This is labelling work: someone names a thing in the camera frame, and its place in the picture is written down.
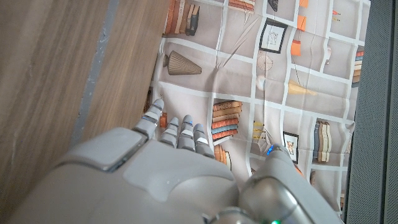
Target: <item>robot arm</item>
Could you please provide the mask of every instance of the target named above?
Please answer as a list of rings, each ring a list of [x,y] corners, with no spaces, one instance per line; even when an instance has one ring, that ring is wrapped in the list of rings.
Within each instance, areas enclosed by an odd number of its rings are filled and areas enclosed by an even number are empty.
[[[9,222],[341,223],[284,147],[273,147],[239,193],[191,116],[151,140],[163,106],[156,100],[132,131],[116,128],[68,152]]]

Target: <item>bookshelf print fabric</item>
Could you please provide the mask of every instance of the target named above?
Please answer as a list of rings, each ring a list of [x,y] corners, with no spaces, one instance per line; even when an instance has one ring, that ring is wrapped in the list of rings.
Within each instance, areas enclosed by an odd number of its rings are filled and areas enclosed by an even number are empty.
[[[314,187],[340,214],[370,5],[170,0],[152,99],[164,99],[166,119],[190,114],[204,125],[239,187],[284,132],[298,135],[297,167],[308,181],[316,171]],[[170,75],[172,51],[201,73]]]

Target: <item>blue led light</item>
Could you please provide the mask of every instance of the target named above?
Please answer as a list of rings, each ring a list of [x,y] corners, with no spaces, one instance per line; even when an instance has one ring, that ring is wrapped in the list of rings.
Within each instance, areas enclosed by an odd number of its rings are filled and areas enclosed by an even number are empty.
[[[272,152],[273,149],[274,149],[274,145],[272,145],[272,146],[268,149],[268,151],[267,151],[267,156]]]

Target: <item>wooden panel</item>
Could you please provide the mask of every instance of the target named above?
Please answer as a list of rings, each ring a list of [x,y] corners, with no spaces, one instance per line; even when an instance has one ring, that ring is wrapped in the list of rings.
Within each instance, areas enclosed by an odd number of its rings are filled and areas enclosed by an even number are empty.
[[[68,150],[108,1],[0,4],[0,223]]]
[[[168,5],[168,0],[119,0],[83,139],[138,122],[142,113],[137,109],[144,107]]]

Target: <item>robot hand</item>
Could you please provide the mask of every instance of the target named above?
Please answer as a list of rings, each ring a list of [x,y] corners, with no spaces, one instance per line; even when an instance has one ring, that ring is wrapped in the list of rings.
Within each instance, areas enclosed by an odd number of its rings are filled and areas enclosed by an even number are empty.
[[[270,149],[239,192],[191,116],[179,135],[173,118],[153,140],[163,107],[156,100],[132,130],[114,128],[68,151],[9,223],[341,223],[285,147]]]
[[[155,100],[148,109],[148,112],[145,113],[133,130],[146,135],[148,139],[152,138],[163,107],[163,100]],[[203,125],[196,124],[195,127],[193,127],[192,116],[186,115],[184,119],[182,119],[180,134],[177,135],[177,133],[178,118],[172,118],[159,141],[173,148],[187,149],[212,159],[215,158],[213,151],[209,147]]]

